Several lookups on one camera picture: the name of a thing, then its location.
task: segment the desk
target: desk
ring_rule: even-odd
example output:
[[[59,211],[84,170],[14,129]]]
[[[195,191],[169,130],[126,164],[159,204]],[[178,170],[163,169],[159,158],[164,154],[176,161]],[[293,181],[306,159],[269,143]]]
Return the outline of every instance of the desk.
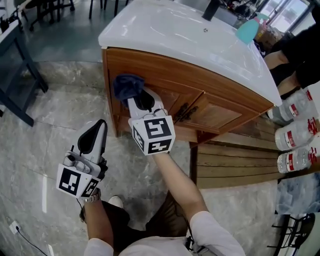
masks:
[[[27,70],[31,74],[30,84],[21,81],[22,72]],[[26,114],[26,110],[35,90],[40,88],[45,93],[48,86],[29,55],[17,20],[0,35],[0,77],[0,102],[33,126],[34,120]]]

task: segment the plastic water bottle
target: plastic water bottle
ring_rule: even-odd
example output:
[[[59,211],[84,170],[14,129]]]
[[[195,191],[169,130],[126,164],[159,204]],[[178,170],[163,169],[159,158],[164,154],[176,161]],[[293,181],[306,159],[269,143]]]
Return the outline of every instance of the plastic water bottle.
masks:
[[[279,128],[274,134],[276,147],[287,151],[306,144],[316,133],[315,118],[298,120]]]
[[[275,120],[282,122],[318,117],[316,105],[309,90],[303,89],[285,99],[281,106],[273,108],[272,115]]]
[[[278,170],[282,174],[289,172],[300,171],[309,168],[317,161],[317,149],[311,148],[310,151],[304,147],[297,148],[294,151],[279,155],[277,160]]]

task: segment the cabinet door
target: cabinet door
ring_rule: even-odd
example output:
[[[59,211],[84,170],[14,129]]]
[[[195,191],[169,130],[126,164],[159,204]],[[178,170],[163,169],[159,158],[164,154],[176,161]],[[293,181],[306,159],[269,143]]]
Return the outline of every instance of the cabinet door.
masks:
[[[177,125],[223,134],[258,115],[259,113],[250,108],[205,92],[187,110]]]
[[[117,75],[123,74],[122,70],[109,70],[110,84]],[[158,94],[163,102],[164,109],[174,120],[178,120],[196,99],[203,93],[202,90],[186,86],[181,83],[155,78],[154,76],[145,77],[144,86]],[[112,110],[114,115],[130,117],[129,109],[114,97],[114,89],[111,86]]]

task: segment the blue cloth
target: blue cloth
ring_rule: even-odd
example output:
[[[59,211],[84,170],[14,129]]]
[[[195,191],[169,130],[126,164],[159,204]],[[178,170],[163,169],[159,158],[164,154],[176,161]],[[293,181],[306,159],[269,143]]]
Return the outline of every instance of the blue cloth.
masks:
[[[113,81],[114,96],[126,107],[127,99],[139,96],[145,86],[145,80],[134,74],[119,74]]]

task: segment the white basin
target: white basin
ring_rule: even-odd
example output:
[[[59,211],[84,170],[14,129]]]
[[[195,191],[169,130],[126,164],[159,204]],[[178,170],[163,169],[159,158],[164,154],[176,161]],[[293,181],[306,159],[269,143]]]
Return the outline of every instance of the white basin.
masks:
[[[102,31],[102,48],[119,47],[182,60],[225,76],[282,104],[275,82],[252,42],[244,44],[236,29],[202,12],[169,0],[134,0]]]

